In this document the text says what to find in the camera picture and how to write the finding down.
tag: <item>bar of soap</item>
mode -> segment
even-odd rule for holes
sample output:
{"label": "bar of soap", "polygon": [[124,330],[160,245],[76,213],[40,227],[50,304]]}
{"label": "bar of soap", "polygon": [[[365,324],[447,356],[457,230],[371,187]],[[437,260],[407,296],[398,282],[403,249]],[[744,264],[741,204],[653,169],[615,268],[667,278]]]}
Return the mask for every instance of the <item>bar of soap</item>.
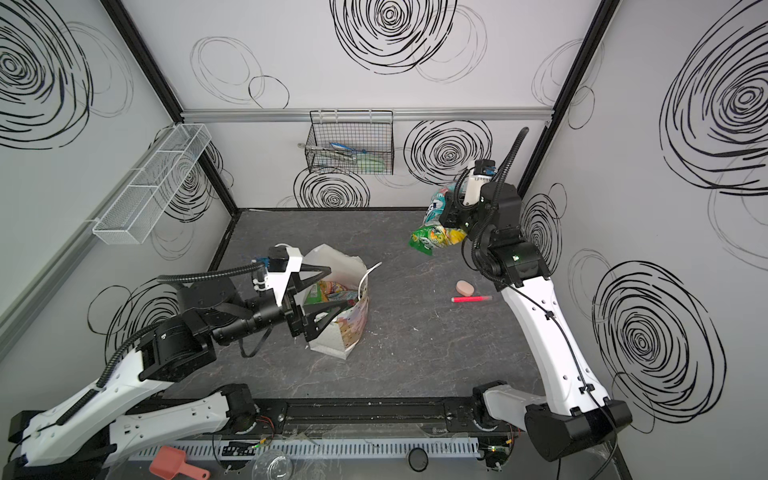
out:
{"label": "bar of soap", "polygon": [[456,291],[463,296],[471,296],[475,292],[475,288],[469,282],[459,280],[456,283]]}

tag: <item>robotic arm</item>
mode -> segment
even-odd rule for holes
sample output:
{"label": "robotic arm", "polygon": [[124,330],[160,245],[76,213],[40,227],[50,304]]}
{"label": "robotic arm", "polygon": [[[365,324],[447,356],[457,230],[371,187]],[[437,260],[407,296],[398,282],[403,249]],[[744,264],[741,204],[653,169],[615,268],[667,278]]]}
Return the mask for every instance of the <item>robotic arm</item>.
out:
{"label": "robotic arm", "polygon": [[581,355],[547,264],[521,232],[521,198],[505,180],[527,133],[527,127],[520,131],[498,170],[494,161],[479,160],[462,172],[454,192],[446,194],[440,222],[468,234],[472,262],[515,313],[546,393],[546,398],[534,396],[503,382],[478,387],[480,426],[524,425],[539,454],[553,461],[612,439],[632,415],[625,402],[609,398]]}
{"label": "robotic arm", "polygon": [[[316,274],[302,279],[300,272]],[[251,273],[256,296],[242,300],[232,276]],[[151,445],[207,432],[248,430],[258,415],[245,385],[229,385],[180,406],[122,415],[216,359],[219,345],[285,322],[292,336],[317,338],[346,301],[298,306],[296,293],[330,273],[302,263],[297,248],[232,270],[159,276],[177,290],[181,314],[140,329],[112,356],[99,379],[46,412],[12,419],[16,456],[7,478],[93,478],[103,468]]]}

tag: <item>wire basket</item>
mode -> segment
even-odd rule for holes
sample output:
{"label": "wire basket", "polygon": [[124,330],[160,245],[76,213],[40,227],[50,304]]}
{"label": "wire basket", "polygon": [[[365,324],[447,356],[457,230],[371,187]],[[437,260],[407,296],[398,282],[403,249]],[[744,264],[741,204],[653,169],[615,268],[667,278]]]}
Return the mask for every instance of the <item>wire basket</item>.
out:
{"label": "wire basket", "polygon": [[354,174],[392,175],[392,111],[316,110],[304,147],[310,172],[334,167]]}
{"label": "wire basket", "polygon": [[108,245],[143,243],[210,143],[203,124],[174,125],[93,228]]}

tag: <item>black wire mesh basket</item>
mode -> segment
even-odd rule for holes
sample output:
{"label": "black wire mesh basket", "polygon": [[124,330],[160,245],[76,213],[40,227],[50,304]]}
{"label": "black wire mesh basket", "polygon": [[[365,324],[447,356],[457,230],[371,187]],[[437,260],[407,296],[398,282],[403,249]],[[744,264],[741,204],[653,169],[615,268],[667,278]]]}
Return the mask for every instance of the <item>black wire mesh basket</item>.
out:
{"label": "black wire mesh basket", "polygon": [[304,148],[310,172],[334,167],[354,174],[392,175],[392,111],[315,110]]}

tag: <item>snack bag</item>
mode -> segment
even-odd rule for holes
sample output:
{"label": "snack bag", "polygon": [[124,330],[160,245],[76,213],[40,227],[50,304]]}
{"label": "snack bag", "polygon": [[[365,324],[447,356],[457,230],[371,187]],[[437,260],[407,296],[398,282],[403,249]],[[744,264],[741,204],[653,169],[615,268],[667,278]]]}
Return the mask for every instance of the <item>snack bag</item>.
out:
{"label": "snack bag", "polygon": [[443,187],[432,195],[432,203],[427,209],[422,226],[411,234],[411,247],[432,255],[433,248],[456,245],[467,236],[460,228],[445,228],[440,224],[440,215],[445,209],[445,193],[452,190],[453,187]]}

